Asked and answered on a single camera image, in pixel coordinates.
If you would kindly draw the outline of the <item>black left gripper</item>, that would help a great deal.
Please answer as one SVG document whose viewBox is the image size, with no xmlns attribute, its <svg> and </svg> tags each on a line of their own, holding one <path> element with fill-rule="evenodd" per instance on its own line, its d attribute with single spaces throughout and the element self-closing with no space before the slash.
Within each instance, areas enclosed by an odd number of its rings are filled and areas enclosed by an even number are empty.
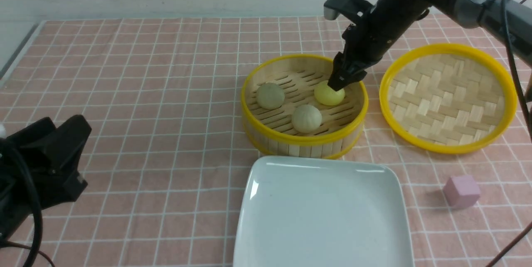
<svg viewBox="0 0 532 267">
<path fill-rule="evenodd" d="M 73 203 L 86 189 L 78 165 L 91 131 L 83 115 L 73 115 L 60 126 L 45 117 L 7 137 L 28 166 L 42 210 Z M 21 172 L 2 155 L 1 237 L 10 238 L 31 213 Z"/>
</svg>

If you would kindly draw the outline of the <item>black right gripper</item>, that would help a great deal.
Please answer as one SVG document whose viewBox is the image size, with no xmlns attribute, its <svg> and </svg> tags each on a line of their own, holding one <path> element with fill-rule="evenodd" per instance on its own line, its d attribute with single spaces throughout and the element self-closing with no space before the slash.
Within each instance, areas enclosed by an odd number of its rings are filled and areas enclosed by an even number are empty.
<svg viewBox="0 0 532 267">
<path fill-rule="evenodd" d="M 373 5 L 342 36 L 346 39 L 344 51 L 335 55 L 328 80 L 334 91 L 363 81 L 366 69 L 380 61 L 430 7 L 426 0 L 378 0 Z"/>
</svg>

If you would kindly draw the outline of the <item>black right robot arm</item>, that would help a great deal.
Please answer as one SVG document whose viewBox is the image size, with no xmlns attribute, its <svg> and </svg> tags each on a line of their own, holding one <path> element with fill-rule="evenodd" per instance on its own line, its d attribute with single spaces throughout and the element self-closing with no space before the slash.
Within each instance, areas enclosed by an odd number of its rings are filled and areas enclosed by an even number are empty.
<svg viewBox="0 0 532 267">
<path fill-rule="evenodd" d="M 335 91 L 360 82 L 391 46 L 434 7 L 465 29 L 484 28 L 498 41 L 509 34 L 512 50 L 531 64 L 532 12 L 514 0 L 327 0 L 324 17 L 343 15 L 351 24 L 342 34 L 343 51 L 336 54 L 328 86 Z"/>
</svg>

